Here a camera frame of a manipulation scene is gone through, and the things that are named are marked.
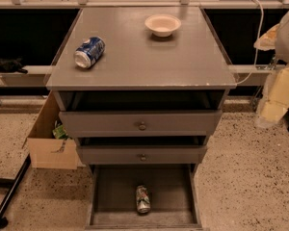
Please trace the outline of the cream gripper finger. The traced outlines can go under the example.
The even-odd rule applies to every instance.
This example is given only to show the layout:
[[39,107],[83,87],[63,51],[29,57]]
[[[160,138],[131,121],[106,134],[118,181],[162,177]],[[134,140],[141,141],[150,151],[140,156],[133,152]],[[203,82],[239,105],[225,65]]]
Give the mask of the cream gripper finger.
[[269,128],[278,124],[289,109],[289,64],[271,74],[257,108],[255,125]]

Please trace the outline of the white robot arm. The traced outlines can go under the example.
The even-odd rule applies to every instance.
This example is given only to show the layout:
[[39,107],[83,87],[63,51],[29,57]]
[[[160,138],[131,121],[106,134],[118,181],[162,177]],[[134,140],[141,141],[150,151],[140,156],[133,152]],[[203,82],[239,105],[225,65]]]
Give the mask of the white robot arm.
[[254,47],[263,51],[274,49],[276,58],[286,62],[274,80],[268,79],[267,94],[258,106],[256,125],[267,128],[277,124],[289,109],[289,11],[254,43]]

